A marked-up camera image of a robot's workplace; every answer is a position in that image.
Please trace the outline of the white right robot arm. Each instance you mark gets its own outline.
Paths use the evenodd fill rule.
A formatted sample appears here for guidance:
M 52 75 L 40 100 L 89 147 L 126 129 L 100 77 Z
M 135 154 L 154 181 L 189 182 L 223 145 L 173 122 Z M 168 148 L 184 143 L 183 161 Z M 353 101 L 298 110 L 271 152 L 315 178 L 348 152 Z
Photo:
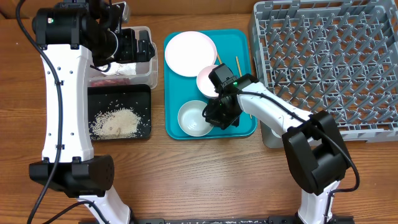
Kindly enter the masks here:
M 357 190 L 360 178 L 332 115 L 301 110 L 252 75 L 233 75 L 225 64 L 208 77 L 218 97 L 202 112 L 207 123 L 226 129 L 238 126 L 241 113 L 247 113 L 281 137 L 289 171 L 302 189 L 294 223 L 336 222 L 331 212 L 335 194 Z

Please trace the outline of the red snack wrapper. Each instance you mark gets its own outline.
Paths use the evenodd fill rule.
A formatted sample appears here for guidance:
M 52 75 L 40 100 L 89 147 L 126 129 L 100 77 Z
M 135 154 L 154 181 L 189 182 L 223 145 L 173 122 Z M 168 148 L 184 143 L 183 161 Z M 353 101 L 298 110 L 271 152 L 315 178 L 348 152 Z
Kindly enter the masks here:
M 119 79 L 105 79 L 105 80 L 91 80 L 90 87 L 101 87 L 101 86 L 118 86 L 118 85 L 130 85 L 130 79 L 119 78 Z

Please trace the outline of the grey white bowl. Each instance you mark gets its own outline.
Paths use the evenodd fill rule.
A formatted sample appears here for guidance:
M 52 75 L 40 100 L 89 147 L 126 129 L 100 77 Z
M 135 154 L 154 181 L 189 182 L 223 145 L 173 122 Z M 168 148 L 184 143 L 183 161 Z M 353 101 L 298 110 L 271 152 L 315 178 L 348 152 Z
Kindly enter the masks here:
M 212 129 L 212 125 L 205 121 L 202 112 L 206 103 L 199 100 L 188 101 L 181 106 L 178 111 L 178 125 L 184 133 L 193 137 L 207 135 Z

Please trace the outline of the pile of rice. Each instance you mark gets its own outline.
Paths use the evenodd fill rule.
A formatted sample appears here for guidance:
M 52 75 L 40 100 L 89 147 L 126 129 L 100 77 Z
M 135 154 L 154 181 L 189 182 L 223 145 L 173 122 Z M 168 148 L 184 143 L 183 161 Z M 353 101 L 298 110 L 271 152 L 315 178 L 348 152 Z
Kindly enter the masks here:
M 152 130 L 150 101 L 92 103 L 88 107 L 88 127 L 93 141 L 147 139 Z

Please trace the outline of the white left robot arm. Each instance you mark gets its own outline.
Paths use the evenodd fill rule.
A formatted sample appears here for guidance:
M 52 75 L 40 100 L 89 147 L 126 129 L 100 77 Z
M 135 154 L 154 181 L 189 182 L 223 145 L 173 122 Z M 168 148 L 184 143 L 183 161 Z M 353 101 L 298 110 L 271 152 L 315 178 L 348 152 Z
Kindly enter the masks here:
M 155 55 L 149 32 L 125 26 L 129 15 L 126 2 L 63 1 L 39 9 L 27 36 L 43 61 L 47 102 L 42 158 L 29 176 L 87 206 L 98 223 L 136 222 L 114 188 L 112 157 L 94 154 L 88 127 L 89 77 Z

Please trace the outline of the white napkin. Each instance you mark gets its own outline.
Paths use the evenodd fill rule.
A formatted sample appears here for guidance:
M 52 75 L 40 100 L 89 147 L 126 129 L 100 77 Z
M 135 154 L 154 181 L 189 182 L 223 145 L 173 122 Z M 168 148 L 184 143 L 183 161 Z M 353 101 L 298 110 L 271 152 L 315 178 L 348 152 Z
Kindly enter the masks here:
M 102 70 L 104 75 L 135 75 L 136 74 L 136 63 L 116 63 L 112 62 L 110 67 L 107 65 L 98 67 Z

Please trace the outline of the small pink bowl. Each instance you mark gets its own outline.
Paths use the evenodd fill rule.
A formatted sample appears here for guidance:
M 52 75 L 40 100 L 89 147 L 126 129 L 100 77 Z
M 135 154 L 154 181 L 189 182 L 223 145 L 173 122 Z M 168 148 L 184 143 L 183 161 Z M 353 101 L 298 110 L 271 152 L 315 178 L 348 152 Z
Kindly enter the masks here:
M 217 98 L 218 93 L 216 92 L 214 84 L 209 79 L 209 74 L 212 72 L 217 65 L 210 65 L 203 68 L 197 75 L 197 87 L 199 91 L 207 98 Z

